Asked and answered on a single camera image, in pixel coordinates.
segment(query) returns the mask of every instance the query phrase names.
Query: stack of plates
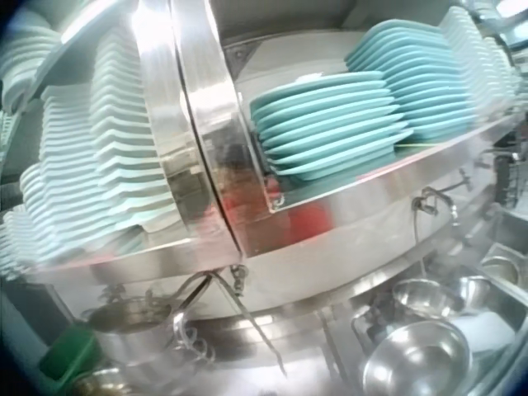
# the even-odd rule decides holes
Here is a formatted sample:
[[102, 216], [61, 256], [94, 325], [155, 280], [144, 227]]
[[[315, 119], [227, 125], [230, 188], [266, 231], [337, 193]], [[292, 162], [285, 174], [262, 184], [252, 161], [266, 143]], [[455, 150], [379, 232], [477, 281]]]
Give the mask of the stack of plates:
[[154, 146], [138, 50], [130, 37], [117, 26], [97, 47], [89, 120], [110, 214], [131, 216], [155, 231], [180, 216]]
[[0, 160], [5, 153], [7, 142], [12, 132], [13, 117], [0, 111]]
[[506, 95], [506, 107], [510, 107], [515, 101], [516, 93], [515, 74], [512, 72], [510, 61], [504, 53], [504, 50], [492, 37], [484, 39], [484, 44], [487, 46], [490, 53], [490, 60], [493, 62], [495, 75], [501, 82], [502, 90]]
[[2, 108], [7, 113], [14, 112], [37, 68], [59, 42], [59, 33], [42, 16], [25, 8], [17, 12], [0, 45]]
[[11, 239], [5, 224], [0, 224], [0, 276], [9, 277], [16, 271], [17, 262], [12, 254]]
[[488, 48], [471, 16], [461, 7], [451, 7], [440, 28], [464, 70], [464, 81], [479, 118], [486, 120], [503, 112], [507, 99]]
[[271, 170], [302, 181], [363, 166], [411, 132], [380, 72], [344, 73], [265, 92], [250, 105]]
[[387, 88], [413, 128], [413, 140], [464, 133], [473, 103], [449, 43], [434, 26], [391, 20], [370, 29], [346, 58], [352, 72], [384, 72]]

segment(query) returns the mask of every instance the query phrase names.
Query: stainless steel surface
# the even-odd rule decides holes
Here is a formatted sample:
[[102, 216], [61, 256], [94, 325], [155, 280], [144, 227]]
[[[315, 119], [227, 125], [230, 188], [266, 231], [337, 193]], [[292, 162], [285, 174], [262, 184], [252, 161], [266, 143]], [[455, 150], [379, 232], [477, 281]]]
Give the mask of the stainless steel surface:
[[420, 322], [392, 332], [363, 373], [365, 395], [454, 395], [469, 372], [471, 352], [457, 328]]
[[[490, 291], [484, 303], [486, 309], [496, 313], [516, 334], [512, 344], [505, 349], [487, 354], [472, 354], [474, 364], [464, 377], [467, 382], [459, 394], [489, 396], [502, 377], [519, 361], [518, 356], [528, 336], [528, 302], [519, 295], [512, 295], [491, 278], [487, 278], [476, 267], [480, 249], [486, 243], [493, 220], [461, 211], [461, 223], [471, 231], [468, 238], [472, 247], [462, 247], [454, 239], [436, 239], [440, 243], [424, 241], [411, 254], [429, 256], [429, 272], [442, 285], [456, 284], [460, 278], [484, 276], [490, 281]], [[452, 262], [443, 262], [444, 253]], [[388, 270], [395, 262], [388, 264]], [[413, 277], [419, 273], [417, 265], [408, 267], [398, 278]], [[285, 358], [288, 378], [282, 376], [271, 354], [259, 341], [256, 333], [243, 318], [225, 318], [198, 321], [195, 324], [207, 339], [219, 347], [219, 360], [211, 370], [199, 375], [190, 389], [193, 394], [291, 394], [291, 395], [362, 395], [361, 374], [368, 359], [361, 350], [360, 340], [351, 327], [351, 318], [360, 314], [358, 309], [370, 304], [376, 295], [391, 289], [394, 280], [385, 282], [368, 292], [357, 295], [358, 282], [344, 286], [317, 298], [289, 304], [266, 312], [255, 313], [255, 319], [263, 331]]]
[[486, 306], [492, 284], [483, 276], [464, 276], [451, 285], [464, 301], [466, 311], [479, 311]]
[[[302, 214], [305, 208], [315, 207], [323, 212], [328, 219], [330, 230], [345, 228], [373, 215], [445, 175], [449, 170], [459, 168], [469, 159], [477, 158], [484, 149], [489, 148], [516, 125], [519, 119], [518, 115], [507, 116], [446, 144], [410, 155], [390, 167], [365, 175], [348, 186], [313, 186], [315, 190], [306, 191], [306, 197], [298, 196], [299, 199], [295, 199], [299, 204], [273, 214], [267, 212], [269, 217], [259, 220], [255, 224], [256, 228], [250, 224], [239, 224], [239, 229], [244, 230], [245, 240], [249, 243], [249, 250], [245, 250], [244, 254], [253, 256], [289, 246], [289, 216]], [[190, 274], [210, 269], [211, 263], [222, 267], [240, 260], [238, 252], [234, 252], [229, 246], [224, 249], [221, 243], [222, 233], [217, 238], [203, 239], [188, 238], [188, 231], [183, 227], [174, 232], [180, 236], [174, 236], [167, 231], [164, 237], [169, 241], [160, 247], [148, 248], [123, 257], [97, 257], [95, 260], [81, 263], [34, 268], [26, 275], [26, 279], [29, 282], [50, 283], [62, 287], [111, 285]], [[267, 238], [269, 235], [274, 238], [270, 240]], [[322, 235], [313, 235], [311, 243], [317, 243], [320, 237]]]
[[164, 299], [127, 299], [104, 305], [88, 320], [103, 353], [120, 364], [152, 360], [175, 342], [174, 312]]
[[453, 225], [453, 227], [459, 226], [459, 210], [457, 209], [453, 199], [447, 194], [444, 194], [441, 191], [435, 190], [434, 188], [427, 186], [422, 190], [422, 198], [426, 200], [430, 196], [434, 196], [440, 202], [443, 202], [445, 205], [447, 205], [451, 216], [451, 225]]
[[464, 301], [460, 297], [428, 279], [402, 280], [394, 286], [393, 297], [404, 312], [422, 318], [450, 318], [464, 309]]
[[513, 262], [505, 257], [495, 256], [487, 258], [482, 262], [481, 266], [491, 276], [501, 278], [513, 285], [519, 283], [519, 270]]

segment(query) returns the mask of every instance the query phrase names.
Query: plate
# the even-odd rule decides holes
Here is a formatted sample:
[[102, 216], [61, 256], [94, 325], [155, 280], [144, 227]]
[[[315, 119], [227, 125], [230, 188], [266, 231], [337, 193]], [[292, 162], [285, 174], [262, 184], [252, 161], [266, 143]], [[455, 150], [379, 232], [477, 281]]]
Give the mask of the plate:
[[280, 124], [281, 122], [292, 120], [301, 116], [306, 116], [307, 114], [314, 113], [315, 111], [323, 111], [356, 101], [366, 101], [369, 99], [388, 97], [389, 94], [390, 90], [383, 88], [376, 89], [374, 91], [347, 93], [345, 95], [327, 97], [317, 101], [304, 103], [302, 105], [292, 106], [260, 119], [257, 122], [257, 130], [264, 130], [266, 128], [272, 127], [273, 125]]
[[105, 147], [111, 142], [121, 142], [133, 145], [152, 145], [155, 149], [154, 139], [150, 133], [148, 134], [131, 134], [120, 130], [107, 130], [99, 134], [93, 143], [96, 147]]
[[344, 162], [352, 161], [354, 158], [358, 158], [362, 155], [379, 152], [382, 149], [386, 149], [388, 146], [393, 147], [396, 142], [407, 138], [411, 134], [413, 134], [412, 130], [405, 130], [398, 134], [393, 134], [383, 139], [377, 139], [371, 143], [364, 144], [359, 147], [350, 148], [340, 153], [319, 159], [317, 161], [313, 161], [311, 163], [306, 163], [298, 167], [293, 167], [290, 169], [275, 169], [275, 173], [278, 176], [296, 175], [297, 177], [299, 177], [299, 175], [302, 173], [320, 171], [326, 167], [331, 167]]
[[405, 95], [403, 97], [396, 97], [396, 102], [399, 105], [406, 105], [409, 103], [413, 103], [414, 101], [422, 101], [430, 97], [441, 97], [444, 95], [460, 95], [467, 93], [468, 91], [464, 87], [438, 87], [426, 89], [420, 92], [415, 92], [410, 95]]
[[159, 160], [157, 158], [128, 158], [117, 155], [110, 158], [108, 161], [101, 163], [97, 170], [99, 172], [109, 172], [112, 169], [154, 169], [160, 167]]
[[399, 106], [384, 106], [384, 107], [375, 107], [372, 109], [367, 109], [363, 111], [352, 112], [346, 115], [341, 115], [338, 117], [328, 118], [324, 121], [313, 123], [311, 125], [306, 125], [305, 127], [291, 130], [284, 134], [278, 134], [271, 139], [263, 140], [262, 147], [264, 149], [274, 148], [282, 144], [288, 144], [290, 142], [295, 142], [297, 139], [306, 138], [309, 136], [315, 136], [336, 128], [348, 127], [354, 125], [355, 123], [374, 120], [379, 117], [386, 116], [395, 112]]
[[404, 62], [405, 60], [409, 60], [410, 56], [413, 58], [424, 56], [433, 59], [450, 59], [452, 54], [450, 54], [450, 51], [445, 51], [443, 49], [424, 48], [418, 45], [405, 45], [401, 48], [394, 48], [381, 54], [377, 60], [369, 65], [369, 69], [384, 71]]
[[469, 126], [474, 123], [476, 118], [476, 115], [467, 115], [466, 117], [460, 117], [453, 120], [418, 126], [417, 128], [414, 128], [415, 135], [412, 139], [437, 138], [444, 134], [467, 132]]
[[326, 97], [336, 97], [338, 95], [344, 95], [347, 93], [381, 89], [386, 84], [387, 83], [385, 81], [354, 82], [352, 84], [337, 85], [335, 87], [322, 88], [315, 91], [301, 93], [299, 95], [293, 95], [292, 97], [280, 99], [279, 101], [274, 101], [263, 107], [260, 107], [251, 114], [251, 118], [253, 121], [258, 122], [262, 118], [288, 107], [302, 105], [304, 103], [317, 101]]
[[351, 113], [357, 113], [358, 111], [368, 111], [370, 109], [384, 107], [393, 101], [393, 97], [381, 97], [379, 99], [356, 101], [347, 103], [346, 105], [332, 107], [327, 110], [315, 111], [314, 113], [296, 117], [293, 120], [281, 122], [280, 124], [274, 125], [271, 128], [259, 130], [258, 136], [260, 140], [270, 139], [279, 134], [284, 134], [286, 132], [290, 132], [291, 130], [297, 130], [305, 126], [317, 124], [325, 120], [330, 120], [332, 118], [345, 116]]
[[424, 49], [450, 50], [449, 44], [443, 37], [441, 40], [433, 40], [428, 37], [424, 38], [421, 36], [411, 36], [398, 33], [377, 41], [360, 56], [348, 58], [346, 60], [346, 66], [349, 70], [363, 70], [366, 65], [371, 64], [379, 58], [381, 54], [390, 50], [402, 48], [405, 45], [415, 45]]
[[424, 73], [424, 74], [419, 74], [417, 76], [405, 78], [403, 80], [398, 80], [397, 82], [393, 82], [392, 84], [390, 84], [389, 87], [392, 92], [396, 92], [402, 88], [405, 88], [405, 87], [408, 87], [414, 84], [426, 83], [426, 82], [435, 81], [435, 80], [452, 81], [455, 84], [463, 83], [462, 78], [455, 76], [454, 74]]
[[[323, 169], [317, 171], [300, 173], [293, 176], [303, 182], [309, 182], [322, 177], [330, 176], [334, 173], [348, 170], [349, 172], [346, 172], [347, 178], [356, 177], [379, 167], [388, 165], [389, 163], [393, 162], [394, 159], [396, 159], [396, 156], [394, 156], [394, 145], [390, 144], [385, 148], [381, 148], [379, 151], [375, 151], [366, 155], [360, 155], [351, 161], [346, 161], [338, 165], [332, 165], [331, 167], [324, 167]], [[282, 171], [275, 169], [275, 172], [280, 174]]]
[[147, 109], [145, 107], [145, 100], [126, 100], [122, 99], [119, 94], [111, 93], [104, 96], [100, 101], [97, 103], [92, 103], [90, 105], [90, 112], [92, 114], [97, 113], [102, 107], [112, 105], [112, 106], [119, 106], [120, 108], [127, 109], [130, 111], [144, 111], [146, 112]]
[[445, 75], [453, 75], [461, 79], [461, 71], [459, 68], [450, 68], [446, 66], [428, 64], [416, 66], [414, 68], [408, 68], [407, 70], [403, 70], [393, 76], [386, 78], [385, 81], [387, 81], [388, 85], [392, 86], [392, 84], [398, 81], [402, 81], [410, 77], [419, 76], [424, 73], [439, 73]]
[[363, 145], [372, 144], [376, 140], [384, 140], [391, 134], [398, 133], [407, 126], [407, 122], [398, 122], [377, 130], [371, 130], [363, 134], [357, 134], [347, 139], [341, 139], [337, 142], [325, 144], [324, 146], [313, 148], [303, 153], [290, 155], [278, 159], [268, 159], [268, 162], [274, 167], [291, 168], [308, 165], [311, 163], [319, 163], [325, 158], [334, 158], [339, 153], [348, 152], [350, 149], [357, 148]]
[[131, 93], [126, 90], [119, 89], [112, 85], [108, 85], [100, 90], [97, 90], [97, 99], [92, 101], [90, 109], [98, 109], [108, 103], [108, 97], [119, 97], [122, 101], [129, 102], [132, 106], [145, 107], [145, 100], [143, 93]]
[[420, 22], [414, 22], [414, 21], [404, 21], [400, 19], [389, 19], [388, 21], [383, 21], [381, 23], [378, 23], [375, 26], [372, 26], [363, 37], [361, 37], [361, 40], [356, 45], [356, 50], [360, 50], [363, 48], [364, 45], [368, 44], [370, 42], [370, 39], [377, 36], [379, 33], [383, 31], [390, 31], [394, 28], [404, 28], [404, 29], [410, 29], [415, 31], [420, 31], [424, 33], [433, 33], [437, 34], [442, 32], [441, 29], [439, 29], [436, 26], [426, 25], [424, 23]]
[[426, 107], [425, 109], [420, 109], [420, 110], [415, 110], [415, 111], [406, 111], [405, 116], [406, 116], [406, 119], [435, 116], [443, 112], [458, 111], [458, 110], [467, 109], [468, 107], [474, 107], [473, 104], [474, 104], [473, 101], [456, 101], [454, 103], [448, 103], [446, 105]]
[[474, 115], [473, 109], [463, 109], [463, 110], [457, 110], [457, 111], [443, 112], [437, 115], [429, 115], [428, 117], [412, 118], [412, 119], [409, 118], [407, 122], [409, 123], [411, 127], [417, 128], [419, 126], [434, 125], [438, 122], [464, 118], [466, 116], [472, 116], [472, 115]]
[[420, 82], [417, 84], [410, 85], [408, 87], [403, 87], [398, 90], [394, 90], [393, 94], [395, 97], [405, 97], [408, 95], [412, 95], [414, 93], [420, 93], [422, 91], [426, 91], [429, 89], [434, 88], [450, 88], [450, 89], [463, 89], [464, 84], [462, 81], [452, 81], [452, 80], [446, 80], [446, 79], [440, 79], [440, 80], [431, 80], [431, 81], [425, 81]]
[[424, 107], [446, 105], [448, 103], [455, 103], [458, 101], [466, 101], [470, 95], [468, 93], [461, 93], [457, 95], [443, 95], [441, 97], [430, 97], [420, 101], [407, 103], [400, 107], [401, 111], [414, 111], [423, 109]]
[[[344, 148], [349, 143], [348, 138], [365, 135], [367, 132], [390, 126], [402, 118], [403, 114], [395, 114], [356, 122], [342, 126], [341, 128], [327, 130], [320, 134], [314, 134], [303, 139], [292, 139], [290, 143], [269, 148], [264, 153], [272, 158], [281, 158], [285, 155], [295, 158], [304, 158], [305, 154], [311, 156], [318, 153], [325, 153], [329, 144], [334, 144], [337, 149], [339, 149], [339, 145], [342, 144], [342, 147]], [[270, 159], [270, 162], [275, 164], [279, 164], [279, 161], [280, 160]]]
[[165, 179], [156, 181], [147, 181], [145, 183], [120, 183], [117, 186], [112, 187], [110, 190], [105, 191], [102, 195], [102, 199], [109, 200], [113, 198], [121, 197], [135, 197], [145, 196], [145, 192], [149, 194], [164, 194], [167, 192], [168, 185]]
[[399, 75], [406, 70], [415, 68], [418, 66], [432, 66], [432, 67], [444, 67], [444, 68], [458, 68], [459, 65], [453, 60], [448, 58], [426, 56], [420, 54], [411, 54], [408, 59], [398, 62], [391, 68], [384, 69], [384, 79], [387, 80], [395, 75]]
[[128, 122], [149, 124], [149, 116], [146, 112], [129, 110], [126, 106], [115, 104], [107, 104], [97, 109], [95, 114], [91, 114], [90, 121], [97, 124], [108, 117], [115, 117]]
[[356, 47], [353, 53], [345, 58], [345, 62], [352, 66], [358, 66], [381, 48], [388, 49], [388, 44], [390, 43], [398, 43], [400, 45], [430, 45], [431, 47], [441, 49], [448, 48], [446, 39], [441, 34], [416, 32], [412, 29], [398, 28], [372, 37], [368, 43], [359, 49]]
[[129, 134], [139, 134], [139, 135], [150, 135], [150, 124], [146, 122], [133, 122], [127, 120], [121, 120], [114, 116], [109, 116], [102, 121], [99, 121], [95, 124], [91, 132], [95, 136], [99, 136], [108, 130], [122, 130], [126, 131]]
[[250, 103], [249, 108], [251, 113], [253, 113], [260, 107], [286, 97], [336, 85], [380, 80], [382, 77], [383, 74], [381, 72], [343, 73], [320, 77], [306, 82], [293, 82], [262, 93]]

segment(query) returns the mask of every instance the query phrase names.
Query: metal shelf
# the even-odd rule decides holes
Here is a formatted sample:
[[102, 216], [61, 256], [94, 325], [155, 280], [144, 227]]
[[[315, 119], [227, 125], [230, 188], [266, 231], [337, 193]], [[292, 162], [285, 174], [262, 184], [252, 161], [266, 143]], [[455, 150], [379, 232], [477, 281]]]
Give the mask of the metal shelf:
[[[477, 159], [485, 149], [489, 149], [521, 120], [520, 114], [508, 115], [419, 153], [407, 152], [407, 156], [401, 153], [402, 157], [395, 163], [366, 174], [338, 191], [326, 191], [320, 194], [317, 200], [336, 220], [334, 228], [351, 224], [411, 195], [414, 191], [419, 191], [462, 164]], [[305, 203], [300, 200], [297, 206]], [[347, 212], [353, 212], [354, 215], [347, 215]], [[271, 219], [280, 213], [283, 211], [271, 214]], [[310, 241], [316, 243], [317, 238], [314, 237]], [[216, 239], [216, 242], [219, 242], [216, 246], [212, 245], [215, 242], [214, 238], [205, 240], [180, 237], [173, 240], [178, 239], [177, 243], [169, 243], [127, 256], [99, 257], [97, 261], [71, 262], [62, 266], [31, 269], [26, 273], [25, 278], [33, 283], [48, 283], [63, 287], [113, 285], [188, 275], [227, 266], [240, 259], [236, 254], [228, 251], [224, 254], [219, 250], [222, 240], [220, 237]], [[289, 241], [285, 240], [284, 247], [289, 244]], [[214, 259], [210, 257], [209, 260], [204, 260], [203, 257], [197, 256], [200, 254], [212, 255]], [[200, 266], [197, 262], [209, 264]]]

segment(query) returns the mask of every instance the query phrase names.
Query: white plate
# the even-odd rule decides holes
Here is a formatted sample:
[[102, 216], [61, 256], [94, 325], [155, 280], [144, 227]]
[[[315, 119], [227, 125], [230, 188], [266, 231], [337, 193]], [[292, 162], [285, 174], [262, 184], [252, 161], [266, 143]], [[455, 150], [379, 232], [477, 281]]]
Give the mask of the white plate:
[[9, 71], [15, 71], [16, 73], [22, 73], [24, 70], [22, 67], [22, 64], [30, 61], [38, 61], [38, 63], [35, 63], [36, 65], [39, 65], [42, 63], [42, 61], [45, 59], [46, 55], [49, 53], [49, 51], [37, 51], [32, 52], [30, 54], [23, 54], [18, 55], [13, 58], [9, 58], [7, 62], [0, 65], [0, 76], [5, 76], [7, 72]]
[[143, 93], [134, 93], [129, 91], [124, 91], [118, 87], [112, 85], [106, 86], [97, 91], [97, 94], [93, 97], [91, 104], [91, 111], [96, 111], [101, 106], [104, 106], [108, 103], [109, 96], [118, 96], [122, 98], [122, 101], [132, 102], [135, 106], [145, 106], [145, 100]]
[[115, 59], [107, 60], [103, 64], [98, 64], [93, 71], [93, 81], [97, 81], [102, 76], [105, 76], [107, 73], [118, 71], [118, 74], [124, 74], [128, 78], [133, 80], [141, 79], [141, 70], [130, 66], [127, 63], [119, 62]]
[[93, 142], [96, 147], [102, 148], [111, 142], [121, 142], [124, 144], [152, 146], [155, 148], [154, 139], [150, 133], [147, 134], [130, 134], [120, 130], [108, 130], [99, 134]]
[[111, 173], [100, 177], [100, 186], [111, 186], [117, 183], [137, 183], [144, 184], [147, 182], [155, 182], [157, 180], [164, 180], [165, 176], [161, 168], [158, 169], [144, 169], [140, 171], [128, 171], [125, 169], [116, 169]]
[[97, 124], [103, 121], [105, 118], [115, 117], [119, 120], [125, 120], [128, 122], [139, 122], [142, 124], [149, 124], [149, 116], [146, 112], [142, 111], [131, 111], [123, 106], [118, 105], [104, 105], [95, 114], [92, 114], [90, 120], [92, 123]]
[[111, 172], [113, 169], [156, 169], [159, 168], [159, 160], [157, 158], [128, 158], [116, 155], [108, 161], [101, 163], [97, 170], [101, 173]]
[[115, 117], [107, 117], [91, 129], [94, 136], [99, 136], [109, 130], [122, 130], [130, 134], [151, 134], [149, 123], [125, 121]]
[[145, 100], [143, 98], [141, 100], [136, 99], [130, 101], [121, 98], [119, 94], [112, 93], [110, 95], [106, 95], [97, 103], [92, 103], [90, 107], [90, 113], [96, 115], [101, 108], [109, 105], [118, 106], [119, 108], [126, 109], [129, 111], [139, 111], [145, 113], [147, 112], [147, 109], [145, 107]]
[[112, 187], [106, 191], [102, 199], [109, 200], [115, 198], [126, 198], [126, 197], [142, 197], [142, 196], [153, 196], [158, 194], [165, 194], [168, 189], [167, 180], [160, 179], [156, 181], [148, 181], [145, 183], [120, 183], [117, 186]]

